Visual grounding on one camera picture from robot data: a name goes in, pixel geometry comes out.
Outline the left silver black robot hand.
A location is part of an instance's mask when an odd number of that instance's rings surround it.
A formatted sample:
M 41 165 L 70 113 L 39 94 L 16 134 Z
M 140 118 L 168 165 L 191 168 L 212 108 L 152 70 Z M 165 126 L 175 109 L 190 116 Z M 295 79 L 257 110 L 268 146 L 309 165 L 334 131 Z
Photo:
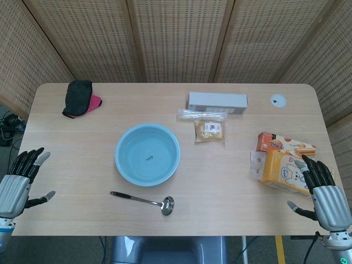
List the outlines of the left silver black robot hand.
M 24 151 L 17 156 L 9 173 L 0 181 L 0 218 L 13 219 L 21 215 L 23 210 L 47 203 L 55 191 L 30 199 L 29 192 L 39 169 L 50 157 L 41 147 L 37 150 Z

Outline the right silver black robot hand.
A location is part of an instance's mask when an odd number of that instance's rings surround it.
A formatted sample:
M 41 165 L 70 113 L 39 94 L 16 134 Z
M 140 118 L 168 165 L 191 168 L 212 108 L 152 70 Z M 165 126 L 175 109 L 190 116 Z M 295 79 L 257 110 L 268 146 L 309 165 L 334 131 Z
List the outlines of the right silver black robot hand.
M 328 167 L 321 161 L 302 156 L 303 161 L 295 161 L 304 176 L 313 201 L 313 211 L 303 210 L 288 201 L 291 210 L 303 217 L 318 221 L 329 232 L 342 232 L 352 226 L 352 214 L 341 188 L 335 184 Z

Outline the metal ladle black handle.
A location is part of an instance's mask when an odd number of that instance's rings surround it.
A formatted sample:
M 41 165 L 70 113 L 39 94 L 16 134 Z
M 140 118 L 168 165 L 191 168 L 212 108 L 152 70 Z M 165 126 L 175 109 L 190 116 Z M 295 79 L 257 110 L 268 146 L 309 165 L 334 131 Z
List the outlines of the metal ladle black handle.
M 151 201 L 151 200 L 147 200 L 147 199 L 142 199 L 142 198 L 139 198 L 136 196 L 131 196 L 128 194 L 117 192 L 117 191 L 111 191 L 110 194 L 113 196 L 124 198 L 124 199 L 129 199 L 129 200 L 134 200 L 134 201 L 139 201 L 139 202 L 143 202 L 143 203 L 147 203 L 147 204 L 156 205 L 161 209 L 161 213 L 164 216 L 169 216 L 174 211 L 175 203 L 174 203 L 174 199 L 171 196 L 167 196 L 162 201 L 156 202 L 156 201 Z

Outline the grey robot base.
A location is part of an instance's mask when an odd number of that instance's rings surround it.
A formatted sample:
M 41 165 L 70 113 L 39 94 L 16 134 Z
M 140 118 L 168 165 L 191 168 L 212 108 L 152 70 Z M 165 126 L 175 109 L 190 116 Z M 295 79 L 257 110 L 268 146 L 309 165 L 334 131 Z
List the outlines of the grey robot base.
M 111 264 L 227 264 L 223 236 L 116 236 Z

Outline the light blue bowl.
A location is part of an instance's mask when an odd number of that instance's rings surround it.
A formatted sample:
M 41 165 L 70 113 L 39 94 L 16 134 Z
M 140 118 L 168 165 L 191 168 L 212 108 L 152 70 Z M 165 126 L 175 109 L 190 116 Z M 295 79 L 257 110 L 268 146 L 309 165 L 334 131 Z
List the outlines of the light blue bowl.
M 177 171 L 180 143 L 174 133 L 160 124 L 145 123 L 127 130 L 115 147 L 119 174 L 129 183 L 152 187 L 166 182 Z

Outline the orange egg roll box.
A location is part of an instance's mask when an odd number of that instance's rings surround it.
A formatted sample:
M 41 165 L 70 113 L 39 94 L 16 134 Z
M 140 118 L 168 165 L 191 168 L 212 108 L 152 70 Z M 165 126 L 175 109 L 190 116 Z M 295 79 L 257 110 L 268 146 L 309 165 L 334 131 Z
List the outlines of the orange egg roll box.
M 314 145 L 268 132 L 262 132 L 258 135 L 256 151 L 279 151 L 295 157 L 302 155 L 315 157 L 316 154 Z

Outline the white table leg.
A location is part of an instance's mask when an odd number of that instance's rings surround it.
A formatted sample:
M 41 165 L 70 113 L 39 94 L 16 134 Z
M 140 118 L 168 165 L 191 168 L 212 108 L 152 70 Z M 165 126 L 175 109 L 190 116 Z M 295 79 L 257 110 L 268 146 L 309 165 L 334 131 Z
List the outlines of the white table leg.
M 248 262 L 248 252 L 247 252 L 247 239 L 246 236 L 241 237 L 241 243 L 242 243 L 242 264 L 249 264 Z

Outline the black and pink cloth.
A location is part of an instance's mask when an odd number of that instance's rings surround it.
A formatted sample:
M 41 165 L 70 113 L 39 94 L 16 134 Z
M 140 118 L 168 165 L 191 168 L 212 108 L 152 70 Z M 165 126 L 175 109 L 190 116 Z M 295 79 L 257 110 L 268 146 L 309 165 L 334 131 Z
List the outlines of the black and pink cloth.
M 89 113 L 102 104 L 102 99 L 93 94 L 90 80 L 74 80 L 69 83 L 62 115 L 74 119 Z

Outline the bagged bread snack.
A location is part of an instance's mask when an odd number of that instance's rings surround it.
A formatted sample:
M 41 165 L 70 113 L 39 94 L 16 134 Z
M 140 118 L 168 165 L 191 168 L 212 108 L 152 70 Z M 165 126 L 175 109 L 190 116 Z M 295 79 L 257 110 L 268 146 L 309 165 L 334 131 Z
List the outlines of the bagged bread snack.
M 225 138 L 225 122 L 220 119 L 199 119 L 194 121 L 195 143 L 220 142 Z

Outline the white power strip box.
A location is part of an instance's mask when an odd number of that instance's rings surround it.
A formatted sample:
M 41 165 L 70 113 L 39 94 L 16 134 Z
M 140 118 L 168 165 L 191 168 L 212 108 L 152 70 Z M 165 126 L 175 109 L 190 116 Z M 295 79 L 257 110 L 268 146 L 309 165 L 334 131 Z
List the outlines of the white power strip box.
M 245 94 L 189 92 L 188 96 L 188 109 L 193 111 L 241 115 L 247 108 Z

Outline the clear plastic bag of straws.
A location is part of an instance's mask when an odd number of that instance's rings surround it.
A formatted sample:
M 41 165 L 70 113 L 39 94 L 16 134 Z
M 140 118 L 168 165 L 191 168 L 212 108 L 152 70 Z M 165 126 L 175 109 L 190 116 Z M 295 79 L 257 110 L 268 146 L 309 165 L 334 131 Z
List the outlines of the clear plastic bag of straws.
M 177 118 L 180 120 L 226 120 L 228 114 L 224 112 L 199 112 L 189 109 L 178 109 Z

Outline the bamboo folding screen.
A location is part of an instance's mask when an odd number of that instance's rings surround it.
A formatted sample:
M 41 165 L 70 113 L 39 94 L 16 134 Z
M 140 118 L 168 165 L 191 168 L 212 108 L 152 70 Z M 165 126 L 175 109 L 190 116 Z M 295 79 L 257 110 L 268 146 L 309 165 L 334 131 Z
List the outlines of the bamboo folding screen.
M 311 85 L 352 203 L 352 0 L 0 0 L 0 105 L 74 79 Z

